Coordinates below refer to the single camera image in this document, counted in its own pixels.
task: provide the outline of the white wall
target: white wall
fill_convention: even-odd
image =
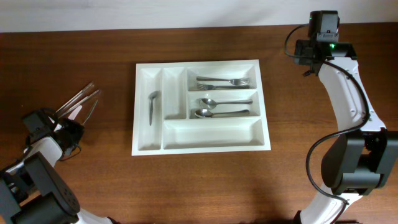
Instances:
[[[398,21],[398,0],[0,0],[0,32],[303,24],[322,9]]]

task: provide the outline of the fork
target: fork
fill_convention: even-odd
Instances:
[[[227,81],[232,85],[247,85],[249,80],[249,78],[234,78],[229,80],[224,78],[197,77],[197,81]]]
[[[249,85],[239,85],[239,86],[214,86],[214,85],[206,85],[206,84],[197,84],[199,90],[216,90],[217,88],[222,89],[246,89],[249,88]]]

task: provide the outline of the tray compartment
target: tray compartment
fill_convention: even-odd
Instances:
[[[138,72],[136,88],[140,91],[135,102],[139,107],[138,150],[159,150],[162,143],[162,69],[143,68]],[[154,91],[159,94],[154,99],[152,126],[149,126],[149,95]]]
[[[217,105],[216,108],[210,111],[212,113],[222,113],[222,112],[249,110],[250,113],[246,116],[261,115],[259,96],[256,90],[216,90],[216,91],[192,91],[188,94],[189,111],[190,111],[189,118],[199,119],[195,116],[195,111],[201,108],[201,106],[199,105],[199,100],[202,98],[209,98],[215,100],[217,103],[223,101],[251,99],[253,101],[251,105],[221,104]]]
[[[166,121],[163,132],[164,149],[264,145],[259,118]]]
[[[188,90],[201,91],[197,87],[197,83],[221,86],[234,86],[227,81],[197,81],[198,76],[208,78],[249,78],[248,83],[250,89],[257,88],[256,70],[254,65],[220,65],[205,67],[188,67]]]
[[[187,117],[186,77],[187,71],[184,68],[163,69],[164,119],[185,119]]]

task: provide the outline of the wood grain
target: wood grain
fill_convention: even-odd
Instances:
[[[315,195],[308,148],[337,130],[317,77],[284,55],[294,26],[0,34],[0,166],[21,155],[21,117],[59,108],[88,82],[103,90],[82,153],[56,165],[80,205],[122,223],[249,223],[291,219]],[[398,24],[344,24],[362,82],[388,129],[398,130]],[[300,30],[293,39],[306,38]],[[289,44],[290,50],[294,40]],[[259,59],[271,151],[131,157],[137,63]],[[333,141],[313,155],[320,160]],[[344,220],[396,223],[398,168],[387,185],[352,205]]]

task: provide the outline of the white cutlery tray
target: white cutlery tray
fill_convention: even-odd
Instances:
[[[249,78],[248,89],[199,90],[196,81],[210,78]],[[149,126],[149,95],[154,99]],[[252,99],[251,105],[218,105],[212,113],[249,110],[246,116],[196,118],[198,100],[216,102]],[[270,150],[266,108],[258,60],[137,64],[132,155]]]

